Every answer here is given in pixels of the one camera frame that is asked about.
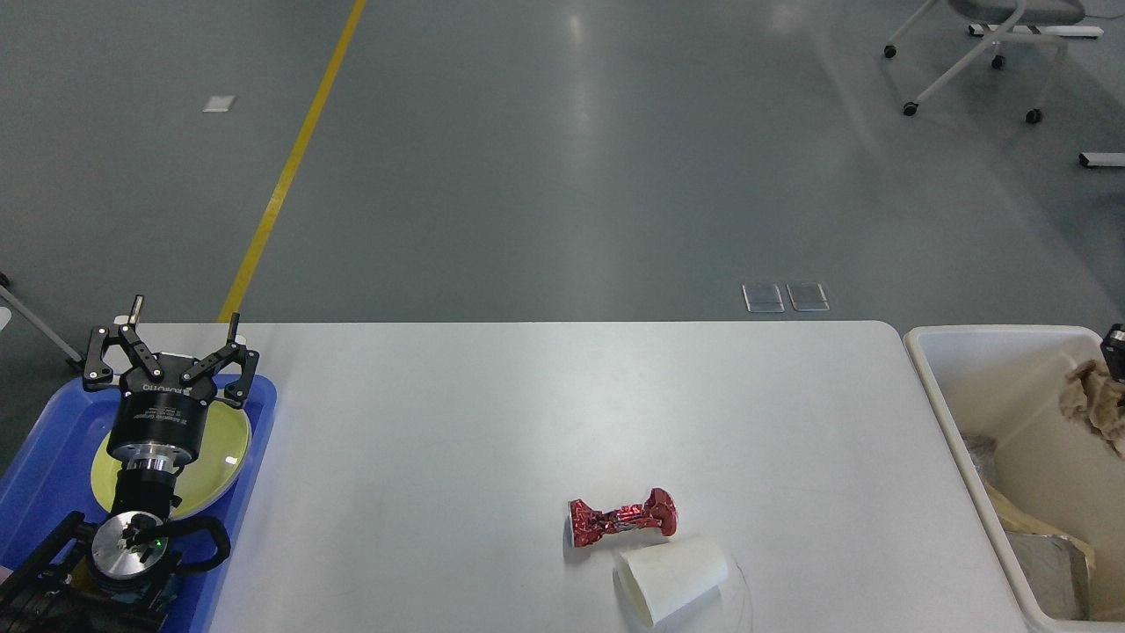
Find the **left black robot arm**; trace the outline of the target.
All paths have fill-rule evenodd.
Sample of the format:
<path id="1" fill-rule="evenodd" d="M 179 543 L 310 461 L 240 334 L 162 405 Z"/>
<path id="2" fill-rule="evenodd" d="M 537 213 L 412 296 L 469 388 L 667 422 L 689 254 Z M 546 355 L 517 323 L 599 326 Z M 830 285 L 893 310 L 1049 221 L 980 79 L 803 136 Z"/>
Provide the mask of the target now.
<path id="1" fill-rule="evenodd" d="M 90 332 L 80 378 L 116 396 L 104 447 L 112 501 L 102 519 L 65 514 L 4 577 L 4 632 L 158 632 L 182 581 L 230 558 L 224 521 L 176 516 L 178 483 L 202 456 L 212 409 L 244 408 L 260 355 L 240 338 L 238 311 L 208 356 L 154 352 L 138 335 L 143 302 Z"/>

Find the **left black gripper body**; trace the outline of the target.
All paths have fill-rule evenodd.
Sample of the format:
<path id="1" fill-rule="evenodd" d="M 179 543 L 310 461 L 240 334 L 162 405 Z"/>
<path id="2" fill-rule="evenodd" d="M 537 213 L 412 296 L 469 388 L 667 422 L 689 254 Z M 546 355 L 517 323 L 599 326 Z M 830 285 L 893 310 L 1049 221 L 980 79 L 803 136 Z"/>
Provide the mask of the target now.
<path id="1" fill-rule="evenodd" d="M 118 376 L 107 389 L 118 396 L 107 440 L 107 454 L 114 460 L 126 469 L 179 474 L 200 458 L 207 414 L 218 391 L 213 376 L 192 383 L 177 382 L 172 376 L 162 383 Z"/>

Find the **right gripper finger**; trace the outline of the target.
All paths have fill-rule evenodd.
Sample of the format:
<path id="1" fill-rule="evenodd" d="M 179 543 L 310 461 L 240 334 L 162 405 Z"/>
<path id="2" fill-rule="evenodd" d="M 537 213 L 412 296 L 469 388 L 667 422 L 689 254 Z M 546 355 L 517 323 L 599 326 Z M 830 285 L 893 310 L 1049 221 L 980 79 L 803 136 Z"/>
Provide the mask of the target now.
<path id="1" fill-rule="evenodd" d="M 1100 349 L 1102 360 L 1106 363 L 1109 376 L 1117 383 L 1124 385 L 1125 380 L 1125 335 L 1124 324 L 1114 324 L 1101 341 Z"/>

